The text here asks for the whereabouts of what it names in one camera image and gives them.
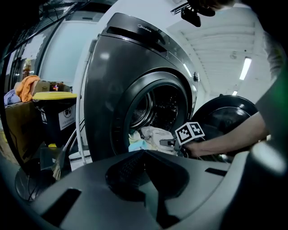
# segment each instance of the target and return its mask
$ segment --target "orange towel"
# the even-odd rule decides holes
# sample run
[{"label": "orange towel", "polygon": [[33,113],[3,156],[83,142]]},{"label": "orange towel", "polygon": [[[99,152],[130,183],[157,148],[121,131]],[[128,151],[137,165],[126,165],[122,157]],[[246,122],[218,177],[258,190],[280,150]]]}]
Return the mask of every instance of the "orange towel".
[{"label": "orange towel", "polygon": [[40,77],[36,75],[31,75],[22,80],[20,85],[16,89],[16,95],[20,97],[22,102],[28,102],[32,100],[32,95],[30,93],[31,84],[34,81],[39,81]]}]

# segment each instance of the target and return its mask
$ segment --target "forearm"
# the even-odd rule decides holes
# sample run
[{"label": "forearm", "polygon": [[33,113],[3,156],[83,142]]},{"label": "forearm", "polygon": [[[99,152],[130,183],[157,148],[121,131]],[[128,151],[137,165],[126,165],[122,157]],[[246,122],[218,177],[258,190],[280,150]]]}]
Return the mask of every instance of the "forearm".
[{"label": "forearm", "polygon": [[268,135],[265,122],[256,113],[226,135],[198,144],[205,155],[226,153],[250,146]]}]

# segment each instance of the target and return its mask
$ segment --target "midea logo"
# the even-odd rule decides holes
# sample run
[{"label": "midea logo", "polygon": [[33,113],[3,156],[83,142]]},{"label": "midea logo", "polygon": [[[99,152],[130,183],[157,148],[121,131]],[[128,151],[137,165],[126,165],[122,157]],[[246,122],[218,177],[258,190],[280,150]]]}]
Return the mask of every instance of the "midea logo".
[{"label": "midea logo", "polygon": [[147,29],[146,27],[142,26],[141,24],[138,24],[138,27],[141,29],[145,29],[146,31],[149,31],[151,33],[151,30]]}]

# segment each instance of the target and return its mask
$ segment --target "clothing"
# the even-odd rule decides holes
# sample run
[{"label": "clothing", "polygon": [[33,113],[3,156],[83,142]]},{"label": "clothing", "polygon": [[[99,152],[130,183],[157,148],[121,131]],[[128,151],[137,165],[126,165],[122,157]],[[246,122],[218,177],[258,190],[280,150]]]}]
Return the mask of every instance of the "clothing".
[{"label": "clothing", "polygon": [[21,102],[20,97],[16,95],[15,89],[10,90],[8,93],[5,94],[4,96],[4,105],[11,105]]},{"label": "clothing", "polygon": [[171,132],[166,131],[161,128],[155,128],[153,126],[147,126],[141,128],[141,132],[144,136],[144,140],[152,146],[152,150],[157,150],[159,152],[176,155],[177,152],[174,151],[173,146],[162,146],[160,145],[160,140],[173,139]]},{"label": "clothing", "polygon": [[32,100],[32,95],[30,93],[31,84],[34,81],[39,81],[40,77],[36,75],[31,75],[22,80],[20,85],[16,89],[16,94],[20,97],[22,102],[28,102]]},{"label": "clothing", "polygon": [[129,143],[130,143],[128,147],[129,152],[141,149],[145,150],[152,149],[152,146],[150,144],[148,144],[145,140],[141,139],[140,133],[133,129],[130,130]]},{"label": "clothing", "polygon": [[155,128],[152,126],[147,126],[141,128],[143,134],[143,139],[138,131],[131,130],[129,134],[129,143],[128,148],[129,152],[136,150],[156,150],[159,152],[176,155],[177,152],[174,151],[172,146],[162,146],[160,145],[160,140],[169,140],[173,136],[171,132],[166,131],[161,128]]},{"label": "clothing", "polygon": [[284,66],[280,45],[267,32],[264,32],[265,51],[270,65],[271,78],[274,80]]}]

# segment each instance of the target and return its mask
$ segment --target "laundry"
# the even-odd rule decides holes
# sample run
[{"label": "laundry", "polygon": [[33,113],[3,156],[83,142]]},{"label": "laundry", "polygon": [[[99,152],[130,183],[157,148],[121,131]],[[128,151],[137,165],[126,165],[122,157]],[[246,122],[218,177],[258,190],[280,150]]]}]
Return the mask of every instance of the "laundry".
[{"label": "laundry", "polygon": [[11,105],[21,102],[20,97],[16,95],[15,89],[10,90],[8,93],[5,94],[4,96],[4,105]]},{"label": "laundry", "polygon": [[28,102],[32,100],[32,94],[30,92],[31,85],[34,81],[39,81],[40,78],[36,75],[31,75],[22,80],[20,85],[16,89],[17,96],[20,97],[22,102]]},{"label": "laundry", "polygon": [[160,140],[169,140],[173,138],[171,132],[161,128],[147,126],[141,128],[141,133],[143,135],[143,138],[141,138],[141,134],[138,131],[135,130],[130,131],[129,134],[130,146],[128,148],[129,152],[145,149],[145,150],[157,150],[172,155],[177,154],[177,152],[174,151],[174,147],[160,145]]},{"label": "laundry", "polygon": [[173,146],[160,145],[161,140],[173,139],[171,132],[161,128],[155,128],[153,126],[143,127],[141,128],[141,132],[144,136],[144,140],[152,146],[153,150],[157,150],[159,152],[167,154],[177,155],[177,152],[174,151]]},{"label": "laundry", "polygon": [[152,149],[152,146],[150,144],[148,144],[145,140],[141,139],[140,133],[133,129],[129,131],[129,143],[129,152],[141,149]]}]

